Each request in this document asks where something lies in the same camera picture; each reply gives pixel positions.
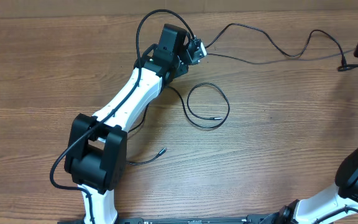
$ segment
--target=beige wall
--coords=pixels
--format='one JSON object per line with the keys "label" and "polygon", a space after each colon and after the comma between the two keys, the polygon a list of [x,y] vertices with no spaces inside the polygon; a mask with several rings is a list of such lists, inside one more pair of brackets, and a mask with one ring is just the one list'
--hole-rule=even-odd
{"label": "beige wall", "polygon": [[358,0],[0,0],[0,18],[144,14],[161,8],[180,13],[358,9]]}

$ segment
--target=robotic arm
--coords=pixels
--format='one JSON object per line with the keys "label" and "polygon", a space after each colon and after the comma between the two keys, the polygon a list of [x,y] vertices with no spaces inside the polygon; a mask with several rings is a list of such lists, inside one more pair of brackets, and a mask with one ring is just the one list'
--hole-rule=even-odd
{"label": "robotic arm", "polygon": [[[138,87],[128,100],[102,124],[88,139],[76,144],[66,155],[65,170],[71,174],[74,183],[87,189],[92,195],[92,208],[83,193],[86,215],[74,224],[287,224],[287,223],[332,223],[358,211],[358,149],[339,167],[335,183],[317,195],[304,200],[295,200],[278,213],[270,215],[248,215],[239,218],[209,218],[203,220],[143,220],[141,218],[118,219],[114,207],[114,188],[117,186],[126,166],[127,133],[140,112],[164,86],[176,77],[188,72],[189,65],[196,65],[207,55],[200,39],[189,38],[182,28],[165,24],[158,44],[151,45],[135,62],[134,70],[124,88],[104,108],[91,117],[79,114],[72,126],[68,145],[71,146],[87,130],[107,117],[128,95],[136,84],[139,69],[142,76]],[[358,57],[358,46],[354,53]],[[104,142],[104,150],[88,144],[88,141]]]}

